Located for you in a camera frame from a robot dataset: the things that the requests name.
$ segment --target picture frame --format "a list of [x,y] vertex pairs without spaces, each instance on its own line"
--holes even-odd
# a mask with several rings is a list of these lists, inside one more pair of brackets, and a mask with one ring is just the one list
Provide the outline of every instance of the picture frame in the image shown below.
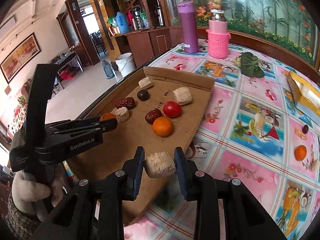
[[35,33],[25,38],[1,63],[1,72],[9,84],[19,71],[41,52]]
[[4,92],[5,92],[5,94],[8,96],[8,95],[10,94],[10,92],[11,92],[11,87],[8,85],[8,86],[6,87],[6,89],[4,90]]

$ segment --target screw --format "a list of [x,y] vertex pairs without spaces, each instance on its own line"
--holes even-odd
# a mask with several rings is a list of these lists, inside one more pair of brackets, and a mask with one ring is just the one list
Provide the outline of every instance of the screw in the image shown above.
[[125,172],[123,170],[116,171],[117,177],[122,177],[124,174],[125,174]]
[[87,185],[88,184],[88,180],[87,179],[81,179],[81,181],[79,181],[79,185],[80,186],[85,186],[85,185]]
[[204,172],[203,171],[196,171],[195,175],[197,177],[203,177],[204,176]]
[[239,179],[233,179],[232,184],[235,186],[239,186],[241,184],[241,181]]

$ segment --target blue thermos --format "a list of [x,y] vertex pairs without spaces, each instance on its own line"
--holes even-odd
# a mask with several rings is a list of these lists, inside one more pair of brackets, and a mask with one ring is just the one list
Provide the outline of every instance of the blue thermos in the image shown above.
[[115,77],[115,74],[112,71],[112,67],[111,67],[110,63],[107,62],[106,60],[102,61],[102,68],[103,68],[104,73],[107,76],[107,79],[111,79],[111,78]]
[[124,13],[122,12],[117,13],[116,22],[121,34],[127,33],[130,31],[127,16]]

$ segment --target table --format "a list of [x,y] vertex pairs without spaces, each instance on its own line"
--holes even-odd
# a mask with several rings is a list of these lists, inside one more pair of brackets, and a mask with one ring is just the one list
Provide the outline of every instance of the table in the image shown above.
[[[60,65],[60,69],[59,71],[61,71],[62,69],[64,69],[66,67],[66,65],[68,65],[73,59],[76,59],[77,64],[79,66],[79,68],[81,69],[81,71],[83,72],[83,68],[82,68],[82,64],[79,60],[79,57],[77,55],[76,52],[70,52],[67,53],[63,58],[59,59],[57,62],[55,62],[55,64],[59,64]],[[64,89],[62,83],[60,82],[59,78],[57,77],[57,81],[58,84],[62,87],[62,89]]]
[[[249,51],[261,62],[265,77],[241,74],[236,59]],[[288,239],[298,239],[308,228],[320,207],[319,160],[320,128],[295,108],[287,82],[289,71],[302,73],[267,55],[244,47],[229,45],[228,57],[208,55],[208,41],[199,40],[199,52],[188,55],[180,44],[149,66],[189,71],[215,79],[205,120],[185,153],[199,170],[216,179],[239,178],[260,201]],[[309,126],[306,138],[301,130]],[[297,161],[294,150],[305,145],[307,155]],[[295,202],[304,197],[297,223],[287,232],[283,203],[288,189],[297,191]],[[219,202],[220,238],[225,239],[223,206]],[[186,202],[177,177],[172,175],[164,190],[137,222],[124,228],[125,239],[193,239],[196,203]]]

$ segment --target white tofu-like block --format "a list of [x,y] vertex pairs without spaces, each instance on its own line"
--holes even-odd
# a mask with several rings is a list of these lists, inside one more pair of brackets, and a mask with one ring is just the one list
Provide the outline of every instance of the white tofu-like block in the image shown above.
[[144,161],[144,168],[150,178],[159,179],[176,172],[172,158],[166,152],[159,152],[148,156]]
[[153,86],[153,83],[151,82],[149,77],[146,77],[139,81],[139,86],[141,87],[141,89],[148,89]]
[[192,102],[192,95],[186,87],[178,88],[173,93],[174,100],[181,106]]
[[119,122],[125,122],[129,119],[129,110],[126,107],[121,107],[115,111],[117,120]]

